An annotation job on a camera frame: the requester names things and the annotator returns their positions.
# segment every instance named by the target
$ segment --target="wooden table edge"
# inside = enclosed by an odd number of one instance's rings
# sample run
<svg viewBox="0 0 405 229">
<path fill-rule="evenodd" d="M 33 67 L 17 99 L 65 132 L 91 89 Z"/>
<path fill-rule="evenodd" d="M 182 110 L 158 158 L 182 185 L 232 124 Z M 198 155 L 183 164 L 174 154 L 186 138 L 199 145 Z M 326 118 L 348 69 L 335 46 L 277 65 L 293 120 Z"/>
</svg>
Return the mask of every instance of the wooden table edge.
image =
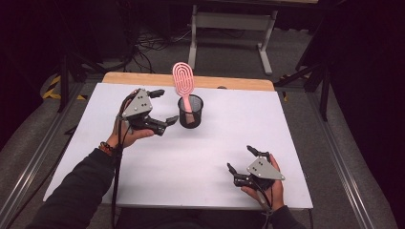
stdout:
<svg viewBox="0 0 405 229">
<path fill-rule="evenodd" d="M 171 74 L 154 73 L 106 73 L 103 83 L 134 84 L 150 86 L 174 86 Z M 265 79 L 246 79 L 229 77 L 211 77 L 194 75 L 196 88 L 225 87 L 230 90 L 268 91 L 275 92 L 273 83 Z"/>
</svg>

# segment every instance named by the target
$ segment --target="white stand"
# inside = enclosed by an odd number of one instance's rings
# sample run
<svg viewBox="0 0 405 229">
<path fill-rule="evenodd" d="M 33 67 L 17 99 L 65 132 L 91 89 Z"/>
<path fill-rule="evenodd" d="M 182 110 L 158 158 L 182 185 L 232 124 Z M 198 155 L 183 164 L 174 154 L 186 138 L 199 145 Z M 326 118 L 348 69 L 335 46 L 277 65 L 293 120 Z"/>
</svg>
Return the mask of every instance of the white stand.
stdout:
<svg viewBox="0 0 405 229">
<path fill-rule="evenodd" d="M 188 65 L 195 69 L 197 55 L 197 28 L 216 28 L 233 30 L 264 31 L 265 37 L 262 43 L 257 45 L 266 74 L 272 74 L 266 48 L 268 39 L 274 27 L 277 10 L 271 15 L 244 15 L 233 13 L 197 12 L 197 6 L 193 6 L 191 19 L 191 45 L 188 54 Z"/>
</svg>

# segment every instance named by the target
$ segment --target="person's right hand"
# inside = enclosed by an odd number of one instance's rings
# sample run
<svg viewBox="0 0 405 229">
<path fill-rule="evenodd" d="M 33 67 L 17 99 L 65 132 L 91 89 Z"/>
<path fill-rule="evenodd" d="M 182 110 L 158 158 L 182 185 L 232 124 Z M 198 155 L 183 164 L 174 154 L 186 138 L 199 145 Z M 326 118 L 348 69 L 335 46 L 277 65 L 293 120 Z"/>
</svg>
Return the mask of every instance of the person's right hand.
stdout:
<svg viewBox="0 0 405 229">
<path fill-rule="evenodd" d="M 131 103 L 131 100 L 128 100 L 125 104 L 125 108 Z M 121 125 L 121 139 L 118 139 L 118 125 Z M 152 130 L 145 129 L 145 130 L 137 130 L 133 131 L 132 133 L 128 132 L 128 127 L 126 126 L 124 121 L 120 121 L 118 118 L 114 121 L 114 128 L 111 132 L 110 136 L 106 140 L 107 144 L 111 147 L 115 148 L 119 142 L 122 143 L 122 147 L 126 148 L 138 139 L 145 138 L 148 136 L 152 136 L 155 133 Z"/>
<path fill-rule="evenodd" d="M 280 171 L 280 167 L 278 166 L 277 161 L 273 155 L 270 155 L 270 162 L 276 170 Z M 246 186 L 242 187 L 241 190 L 250 195 L 252 198 L 256 199 L 262 205 L 255 190 Z M 283 191 L 283 183 L 281 182 L 281 180 L 278 179 L 274 181 L 272 187 L 265 190 L 266 196 L 272 205 L 271 209 L 273 211 L 277 211 L 279 208 L 284 206 Z"/>
</svg>

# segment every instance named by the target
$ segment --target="mesh pencil cup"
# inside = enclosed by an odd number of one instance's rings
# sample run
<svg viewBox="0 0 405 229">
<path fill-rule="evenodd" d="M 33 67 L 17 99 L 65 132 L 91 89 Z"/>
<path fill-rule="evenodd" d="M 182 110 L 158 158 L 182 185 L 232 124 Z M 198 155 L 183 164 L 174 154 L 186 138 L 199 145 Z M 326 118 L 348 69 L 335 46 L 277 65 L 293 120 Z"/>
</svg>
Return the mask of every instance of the mesh pencil cup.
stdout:
<svg viewBox="0 0 405 229">
<path fill-rule="evenodd" d="M 179 106 L 179 110 L 180 110 L 179 120 L 180 120 L 180 124 L 182 125 L 182 127 L 187 128 L 187 129 L 194 129 L 202 123 L 203 100 L 194 94 L 191 94 L 189 96 L 189 100 L 190 100 L 192 113 L 188 113 L 185 111 L 183 100 L 182 100 L 182 98 L 179 99 L 179 102 L 178 102 L 178 106 Z M 193 115 L 194 122 L 187 123 L 186 122 L 187 115 Z"/>
</svg>

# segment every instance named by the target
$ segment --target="white board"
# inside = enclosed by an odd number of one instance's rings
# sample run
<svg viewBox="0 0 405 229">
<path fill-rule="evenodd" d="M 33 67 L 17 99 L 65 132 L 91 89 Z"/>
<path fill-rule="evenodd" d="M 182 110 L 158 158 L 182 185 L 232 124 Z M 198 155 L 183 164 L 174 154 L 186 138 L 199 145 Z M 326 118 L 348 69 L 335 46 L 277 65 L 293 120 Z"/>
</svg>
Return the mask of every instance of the white board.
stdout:
<svg viewBox="0 0 405 229">
<path fill-rule="evenodd" d="M 76 129 L 46 192 L 46 199 L 100 141 L 110 135 L 122 100 L 134 89 L 164 89 L 151 99 L 151 117 L 164 121 L 179 114 L 179 96 L 173 87 L 100 83 Z M 285 204 L 290 208 L 312 208 L 308 186 L 288 130 L 278 94 L 275 92 L 197 88 L 203 100 L 202 123 L 193 130 L 179 121 L 124 150 L 117 204 L 120 206 L 259 209 L 259 204 L 233 184 L 229 162 L 239 173 L 255 156 L 251 145 L 269 151 L 277 159 L 284 184 Z M 112 187 L 104 196 L 111 203 Z"/>
</svg>

